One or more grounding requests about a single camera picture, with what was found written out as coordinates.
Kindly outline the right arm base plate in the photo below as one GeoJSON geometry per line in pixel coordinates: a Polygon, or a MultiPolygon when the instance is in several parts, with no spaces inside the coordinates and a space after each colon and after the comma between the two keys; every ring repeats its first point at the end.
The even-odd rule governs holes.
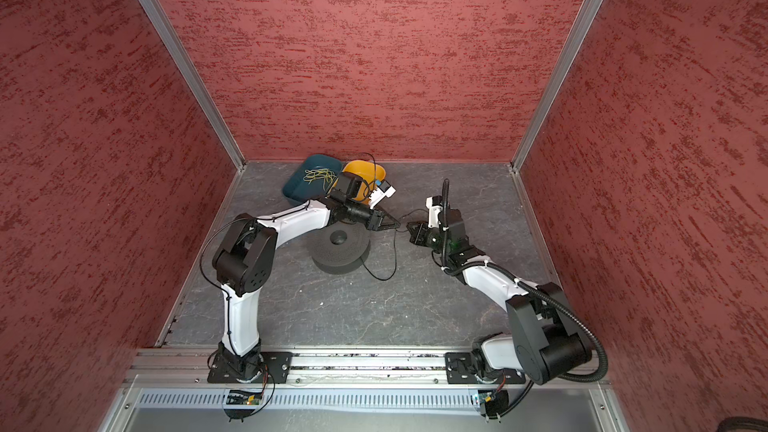
{"type": "Polygon", "coordinates": [[[448,352],[444,355],[449,384],[524,384],[526,378],[515,369],[493,369],[478,351],[448,352]]]}

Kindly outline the grey cable spool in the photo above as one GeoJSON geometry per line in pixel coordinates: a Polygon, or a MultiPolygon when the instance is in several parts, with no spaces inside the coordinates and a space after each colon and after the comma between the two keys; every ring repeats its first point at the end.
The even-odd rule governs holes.
{"type": "Polygon", "coordinates": [[[308,235],[313,263],[330,275],[344,275],[362,266],[370,252],[371,233],[362,224],[334,223],[308,235]]]}

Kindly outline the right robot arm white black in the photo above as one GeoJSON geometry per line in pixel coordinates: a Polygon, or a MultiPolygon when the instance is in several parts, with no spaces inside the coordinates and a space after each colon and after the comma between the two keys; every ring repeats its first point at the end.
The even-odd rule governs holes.
{"type": "Polygon", "coordinates": [[[605,378],[609,361],[596,334],[571,310],[555,283],[537,284],[513,274],[473,245],[460,211],[440,210],[407,224],[410,241],[435,254],[441,271],[506,311],[509,332],[490,335],[472,349],[469,369],[484,382],[505,370],[535,384],[553,379],[577,383],[605,378]]]}

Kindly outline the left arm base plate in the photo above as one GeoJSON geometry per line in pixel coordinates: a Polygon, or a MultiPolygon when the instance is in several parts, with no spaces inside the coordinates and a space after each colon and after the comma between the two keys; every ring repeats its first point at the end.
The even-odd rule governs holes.
{"type": "Polygon", "coordinates": [[[284,384],[292,365],[291,352],[250,352],[235,356],[226,349],[217,350],[208,361],[210,384],[258,385],[266,380],[284,384]]]}

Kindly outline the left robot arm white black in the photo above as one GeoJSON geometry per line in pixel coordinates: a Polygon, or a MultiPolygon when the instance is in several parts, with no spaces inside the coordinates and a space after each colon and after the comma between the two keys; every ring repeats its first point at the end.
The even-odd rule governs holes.
{"type": "Polygon", "coordinates": [[[212,370],[249,383],[265,376],[258,331],[260,291],[269,279],[276,250],[304,234],[339,221],[360,224],[368,231],[393,230],[400,222],[378,203],[396,189],[386,180],[373,183],[357,199],[363,178],[341,173],[330,190],[270,216],[238,215],[212,256],[216,279],[209,283],[223,294],[224,333],[213,355],[212,370]]]}

